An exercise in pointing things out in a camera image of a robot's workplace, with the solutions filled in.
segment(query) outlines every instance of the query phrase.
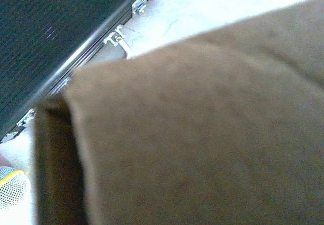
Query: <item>white floor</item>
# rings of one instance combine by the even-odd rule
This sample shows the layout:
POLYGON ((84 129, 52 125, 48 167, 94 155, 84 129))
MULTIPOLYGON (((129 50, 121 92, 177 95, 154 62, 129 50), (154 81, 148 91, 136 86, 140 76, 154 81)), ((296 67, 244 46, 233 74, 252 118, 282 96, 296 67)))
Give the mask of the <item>white floor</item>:
MULTIPOLYGON (((132 48, 132 57, 136 57, 190 35, 299 1, 303 0, 150 0, 145 13, 132 18, 122 31, 132 48)), ((121 49, 107 45, 89 64, 122 57, 121 49)), ((29 126, 15 140, 1 144, 0 154, 33 180, 31 132, 29 126)), ((34 202, 29 200, 14 216, 0 213, 0 224, 35 224, 34 202)))

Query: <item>tiled floor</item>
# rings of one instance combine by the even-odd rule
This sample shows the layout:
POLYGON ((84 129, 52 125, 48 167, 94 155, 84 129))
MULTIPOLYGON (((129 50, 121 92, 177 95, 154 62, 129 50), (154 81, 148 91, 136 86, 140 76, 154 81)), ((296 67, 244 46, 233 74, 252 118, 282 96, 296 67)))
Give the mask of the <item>tiled floor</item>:
MULTIPOLYGON (((132 57, 201 31, 287 6, 302 0, 150 0, 146 12, 132 18, 122 29, 132 48, 132 57)), ((119 48, 105 46, 89 62, 96 64, 123 57, 119 48)), ((0 145, 0 165, 7 159, 33 180, 31 125, 15 140, 0 145)), ((0 213, 0 224, 34 224, 34 193, 15 215, 0 213)))

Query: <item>brown cloth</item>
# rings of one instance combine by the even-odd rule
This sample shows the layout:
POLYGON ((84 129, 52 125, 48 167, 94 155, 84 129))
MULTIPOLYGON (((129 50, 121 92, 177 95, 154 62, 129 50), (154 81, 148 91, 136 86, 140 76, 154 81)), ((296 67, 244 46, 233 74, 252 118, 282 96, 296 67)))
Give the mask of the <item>brown cloth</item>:
POLYGON ((324 224, 323 12, 81 69, 37 107, 39 224, 324 224))

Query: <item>black case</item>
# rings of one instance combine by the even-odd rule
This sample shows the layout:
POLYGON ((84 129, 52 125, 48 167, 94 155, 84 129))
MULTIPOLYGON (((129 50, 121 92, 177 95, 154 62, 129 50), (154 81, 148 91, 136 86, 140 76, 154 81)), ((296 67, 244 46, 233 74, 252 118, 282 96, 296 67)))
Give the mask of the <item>black case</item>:
POLYGON ((135 1, 142 6, 141 0, 0 0, 2 142, 17 136, 32 107, 58 92, 132 17, 135 1))

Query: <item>black ribbed surface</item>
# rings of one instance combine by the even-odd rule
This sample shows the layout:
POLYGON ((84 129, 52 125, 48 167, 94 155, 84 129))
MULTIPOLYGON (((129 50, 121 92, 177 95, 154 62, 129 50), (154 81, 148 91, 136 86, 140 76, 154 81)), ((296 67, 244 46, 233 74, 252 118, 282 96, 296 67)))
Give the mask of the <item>black ribbed surface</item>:
POLYGON ((0 118, 125 0, 0 0, 0 118))

